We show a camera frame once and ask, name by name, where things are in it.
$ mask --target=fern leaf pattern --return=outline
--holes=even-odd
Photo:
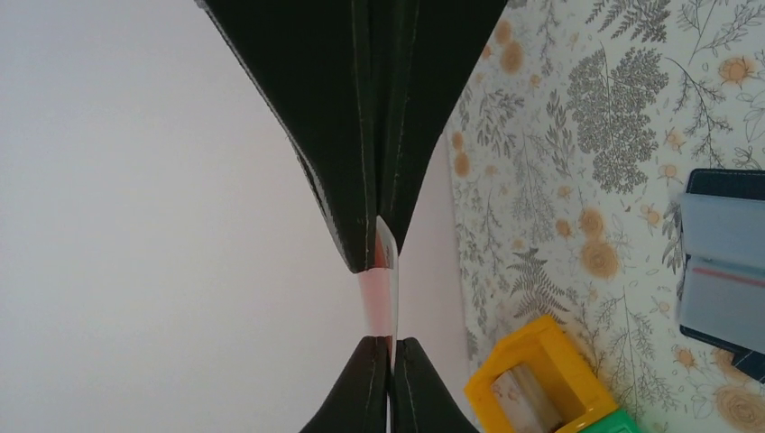
[[[509,0],[499,23],[443,134],[471,372],[547,315],[642,430],[760,431],[765,385],[679,332],[675,197],[765,167],[765,2]]]

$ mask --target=orange flower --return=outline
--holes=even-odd
[[[494,29],[494,39],[497,40],[497,43],[500,45],[504,45],[509,42],[511,38],[512,28],[510,22],[507,20],[500,21]]]
[[[587,291],[587,301],[592,304],[593,302],[597,301],[597,299],[597,289],[595,287],[591,287],[590,290]]]
[[[600,239],[605,229],[600,211],[593,207],[583,210],[579,216],[579,228],[585,232],[587,239]]]
[[[674,179],[677,176],[677,167],[672,164],[662,165],[659,167],[659,175],[661,178]]]
[[[714,393],[720,416],[745,433],[765,433],[765,400],[737,386],[725,385]]]
[[[568,196],[571,195],[571,187],[568,185],[564,185],[560,188],[558,188],[558,198],[565,198],[568,200]]]
[[[756,66],[752,60],[734,57],[720,64],[718,72],[723,78],[723,84],[733,83],[740,88],[745,80],[753,77],[755,69]]]
[[[689,372],[692,368],[698,367],[696,359],[694,358],[693,353],[691,353],[691,349],[684,347],[675,347],[675,362],[686,367],[686,370]]]
[[[557,229],[558,234],[561,237],[563,237],[564,239],[568,239],[570,237],[574,237],[571,234],[571,226],[568,224],[568,221],[566,221],[565,219],[559,219],[555,223],[555,228]]]
[[[659,221],[661,221],[661,215],[659,214],[659,212],[654,210],[653,207],[648,205],[643,205],[641,206],[641,213],[643,214],[643,217],[645,218],[645,220],[648,221],[648,224],[654,227],[659,225]]]
[[[733,354],[727,350],[714,348],[712,349],[712,357],[714,358],[714,363],[717,364],[717,368],[728,379],[737,383],[746,383],[751,380],[751,377],[733,366]]]
[[[603,241],[589,241],[582,247],[582,266],[596,278],[609,279],[619,271],[619,257],[612,245]]]
[[[576,47],[576,42],[579,41],[579,32],[572,33],[571,36],[568,37],[568,43],[566,46],[571,49],[571,51],[574,50],[574,47]]]
[[[517,73],[523,66],[523,48],[516,41],[510,42],[502,51],[500,58],[502,70],[510,75]]]
[[[455,151],[461,152],[464,146],[465,146],[465,137],[462,136],[462,133],[457,131],[454,134],[452,134],[452,147],[454,147]]]
[[[539,83],[540,83],[541,81],[542,81],[542,77],[540,77],[540,76],[539,76],[539,75],[537,75],[537,74],[533,74],[533,75],[531,76],[531,78],[529,78],[529,84],[530,84],[530,85],[531,85],[533,88],[539,88]]]
[[[680,148],[683,147],[683,144],[686,143],[686,137],[683,135],[682,132],[678,131],[675,128],[672,128],[667,133],[667,136],[664,138],[664,141],[669,144],[670,147],[672,147],[672,150],[675,152],[680,152]]]
[[[460,178],[470,174],[470,158],[464,152],[460,152],[455,158],[455,174]]]
[[[481,51],[481,59],[486,60],[492,55],[492,47],[486,45],[484,46],[484,50]]]

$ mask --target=notebook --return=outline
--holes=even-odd
[[[680,198],[687,254],[680,332],[765,383],[765,171],[694,170]]]

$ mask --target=stitching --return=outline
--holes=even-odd
[[[691,179],[688,181],[688,190],[687,190],[688,192],[691,192],[691,189],[693,188],[693,184],[696,181],[696,177],[698,175],[704,175],[704,174],[724,174],[726,176],[733,176],[733,177],[749,176],[749,177],[755,177],[755,178],[761,178],[765,176],[765,173],[760,173],[760,172],[707,169],[704,171],[693,173],[691,175]]]
[[[359,114],[359,135],[361,135],[361,176],[362,176],[362,182],[364,183],[364,212],[366,212],[366,209],[369,207],[368,203],[368,195],[366,190],[366,162],[364,161],[364,146],[366,146],[366,140],[364,138],[364,116],[363,116],[363,110],[361,108],[361,84],[360,84],[360,78],[359,78],[359,65],[358,65],[358,46],[357,46],[357,39],[358,35],[356,34],[356,7],[355,2],[351,2],[351,32],[353,33],[353,41],[354,41],[354,72],[355,72],[355,90],[356,90],[356,100],[358,101],[356,103],[356,108],[358,109]],[[369,267],[369,217],[364,218],[365,224],[364,224],[364,268]]]
[[[409,83],[409,80],[411,78],[411,57],[414,55],[414,42],[417,40],[417,19],[419,17],[419,2],[417,2],[417,11],[414,13],[414,23],[415,27],[411,34],[411,42],[409,45],[409,66],[407,67],[407,83]],[[396,146],[396,163],[395,163],[395,173],[393,173],[393,188],[392,188],[392,197],[391,197],[391,215],[393,215],[393,209],[395,208],[396,203],[396,183],[398,183],[399,179],[399,168],[401,165],[401,139],[404,136],[404,121],[406,120],[406,107],[407,103],[409,102],[409,94],[407,93],[407,96],[404,97],[404,107],[401,109],[401,127],[399,128],[399,143],[398,146]]]
[[[735,365],[735,366],[739,366],[739,365],[741,365],[741,363],[743,363],[744,361],[746,361],[746,358],[748,358],[748,357],[749,357],[749,355],[751,355],[751,352],[749,352],[748,354],[744,355],[744,356],[743,356],[743,358],[742,358],[742,359],[740,359],[740,360],[739,360],[739,362],[738,362],[738,363],[736,363],[736,365]]]
[[[411,406],[411,420],[414,423],[414,432],[418,433],[419,427],[417,425],[417,414],[415,413],[415,410],[414,410],[414,399],[412,398],[413,396],[411,395],[411,383],[409,382],[409,374],[407,373],[406,364],[407,364],[407,361],[404,360],[403,362],[404,381],[407,383],[407,391],[409,392],[409,405]]]
[[[372,375],[369,378],[369,391],[366,393],[366,405],[364,405],[364,422],[362,427],[366,430],[366,418],[369,415],[369,401],[372,398],[372,387],[374,385],[374,371],[377,369],[377,358],[372,356]]]

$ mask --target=gray leaf pattern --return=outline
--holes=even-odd
[[[673,198],[765,163],[765,3],[510,0],[500,23],[445,129],[471,372],[550,315],[643,431],[759,431],[765,386],[677,329]]]
[[[630,48],[619,64],[608,68],[605,49],[585,57],[569,74],[568,107],[579,123],[579,148],[596,152],[594,179],[606,192],[632,192],[648,177],[638,162],[659,147],[650,119],[642,113],[656,102],[668,83],[659,71],[655,50]]]

